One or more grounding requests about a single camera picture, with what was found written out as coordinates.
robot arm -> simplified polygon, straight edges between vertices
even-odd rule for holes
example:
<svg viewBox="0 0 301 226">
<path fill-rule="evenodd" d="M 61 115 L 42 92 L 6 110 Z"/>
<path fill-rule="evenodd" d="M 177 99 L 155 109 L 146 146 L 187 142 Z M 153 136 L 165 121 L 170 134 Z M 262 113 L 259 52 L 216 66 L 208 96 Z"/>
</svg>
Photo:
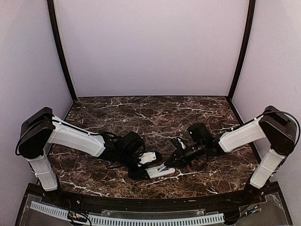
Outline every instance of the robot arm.
<svg viewBox="0 0 301 226">
<path fill-rule="evenodd" d="M 117 161 L 128 167 L 132 179 L 156 177 L 147 171 L 150 169 L 146 164 L 162 160 L 158 152 L 137 153 L 145 144 L 134 132 L 124 137 L 92 133 L 64 122 L 52 114 L 52 109 L 45 107 L 22 124 L 21 138 L 16 148 L 16 154 L 19 150 L 17 155 L 27 159 L 45 191 L 58 188 L 57 178 L 44 150 L 47 143 L 71 147 L 103 160 Z"/>
<path fill-rule="evenodd" d="M 166 161 L 168 167 L 185 167 L 201 155 L 220 156 L 253 141 L 267 138 L 271 147 L 247 183 L 247 189 L 259 191 L 293 152 L 297 126 L 283 112 L 269 106 L 252 121 L 213 138 L 203 123 L 188 128 L 195 145 L 186 146 L 179 138 L 172 140 L 177 150 Z"/>
</svg>

brown marble surface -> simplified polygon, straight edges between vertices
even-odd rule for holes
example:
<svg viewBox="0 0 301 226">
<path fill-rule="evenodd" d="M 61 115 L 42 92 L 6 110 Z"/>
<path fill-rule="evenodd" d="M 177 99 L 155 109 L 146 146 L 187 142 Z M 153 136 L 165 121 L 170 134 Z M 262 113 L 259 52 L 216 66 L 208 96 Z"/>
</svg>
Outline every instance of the brown marble surface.
<svg viewBox="0 0 301 226">
<path fill-rule="evenodd" d="M 187 128 L 204 122 L 217 135 L 238 125 L 224 97 L 86 97 L 73 105 L 66 121 L 92 132 L 124 136 L 137 132 L 148 151 L 160 151 L 163 161 L 174 151 L 172 137 L 192 140 Z M 118 198 L 182 198 L 221 194 L 244 188 L 257 166 L 246 145 L 221 157 L 193 161 L 193 167 L 148 181 L 133 181 L 127 169 L 106 169 L 110 163 L 83 152 L 54 145 L 49 153 L 65 191 Z"/>
</svg>

